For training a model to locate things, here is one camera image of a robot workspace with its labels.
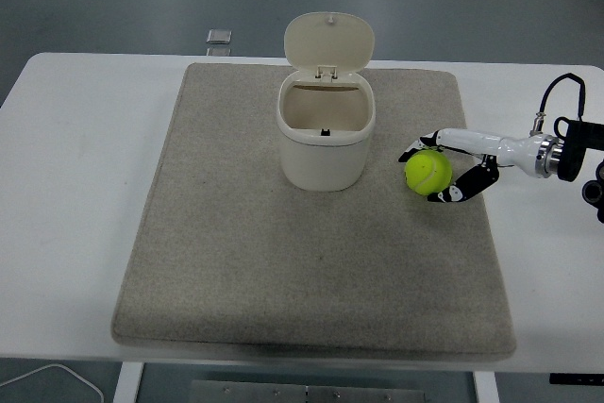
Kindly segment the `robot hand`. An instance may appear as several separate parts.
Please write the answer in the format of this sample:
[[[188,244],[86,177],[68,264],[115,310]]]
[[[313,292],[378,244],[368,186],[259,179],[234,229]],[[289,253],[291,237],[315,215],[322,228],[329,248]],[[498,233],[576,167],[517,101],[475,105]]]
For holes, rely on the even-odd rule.
[[[402,163],[423,150],[455,151],[481,159],[449,187],[427,195],[430,202],[461,203],[482,193],[498,181],[501,167],[517,167],[528,176],[546,177],[545,135],[525,139],[500,137],[468,129],[445,128],[420,137],[398,159]]]

